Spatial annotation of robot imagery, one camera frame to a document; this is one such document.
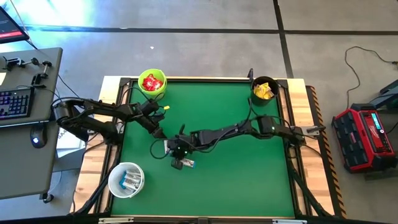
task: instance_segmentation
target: display screen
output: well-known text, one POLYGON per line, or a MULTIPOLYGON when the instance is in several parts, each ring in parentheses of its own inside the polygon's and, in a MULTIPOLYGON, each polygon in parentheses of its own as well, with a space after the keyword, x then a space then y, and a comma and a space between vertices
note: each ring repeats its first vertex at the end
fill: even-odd
POLYGON ((8 14, 0 10, 0 44, 28 40, 29 36, 8 16, 8 14))
POLYGON ((376 125, 377 130, 380 130, 381 129, 380 123, 379 123, 379 120, 377 119, 377 116, 375 113, 372 113, 372 118, 373 118, 374 124, 376 125))

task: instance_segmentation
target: rgb keyboard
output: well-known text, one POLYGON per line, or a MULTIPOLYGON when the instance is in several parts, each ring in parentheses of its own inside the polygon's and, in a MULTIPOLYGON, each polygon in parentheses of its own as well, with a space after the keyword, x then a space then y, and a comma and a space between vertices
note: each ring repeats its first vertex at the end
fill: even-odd
POLYGON ((0 120, 29 117, 33 95, 33 87, 0 91, 0 120))

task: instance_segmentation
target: computer mouse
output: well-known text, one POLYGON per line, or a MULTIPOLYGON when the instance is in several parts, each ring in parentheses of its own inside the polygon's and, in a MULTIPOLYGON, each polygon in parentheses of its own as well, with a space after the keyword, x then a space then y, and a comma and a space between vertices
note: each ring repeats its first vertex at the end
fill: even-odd
POLYGON ((30 141, 33 147, 40 149, 47 143, 47 127, 45 123, 33 124, 30 129, 30 141))

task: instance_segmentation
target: green table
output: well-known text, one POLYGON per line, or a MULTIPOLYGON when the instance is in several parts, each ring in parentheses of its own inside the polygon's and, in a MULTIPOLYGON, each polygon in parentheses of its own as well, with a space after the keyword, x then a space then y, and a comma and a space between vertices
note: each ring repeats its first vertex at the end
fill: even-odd
MULTIPOLYGON (((247 81, 170 81, 159 102, 170 106, 160 126, 167 136, 173 136, 182 124, 186 125, 186 133, 232 125, 246 119, 249 93, 247 81)), ((145 99, 133 89, 130 101, 143 103, 145 99)), ((277 100, 254 109, 280 116, 277 100)), ((239 136, 221 141, 209 154, 189 155, 196 167, 185 166, 182 170, 171 167, 171 157, 157 160, 150 155, 149 146, 154 140, 139 124, 127 124, 121 162, 139 164, 146 182, 133 198, 115 197, 112 215, 294 217, 280 137, 258 140, 239 136)), ((163 142, 154 146, 154 153, 164 154, 163 142)))

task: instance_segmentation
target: white bowl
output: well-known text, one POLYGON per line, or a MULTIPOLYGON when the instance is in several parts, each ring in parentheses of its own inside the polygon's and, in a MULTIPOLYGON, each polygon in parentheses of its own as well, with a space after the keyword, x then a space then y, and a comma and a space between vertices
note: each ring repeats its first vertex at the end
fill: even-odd
POLYGON ((116 197, 131 198, 138 194, 138 192, 140 192, 141 189, 144 187, 144 171, 142 171, 141 167, 139 167, 139 165, 135 163, 122 162, 111 171, 111 174, 108 178, 108 186, 111 193, 116 197), (123 189, 119 184, 120 180, 123 178, 124 171, 126 170, 139 172, 141 174, 141 182, 135 192, 132 192, 129 189, 123 189))

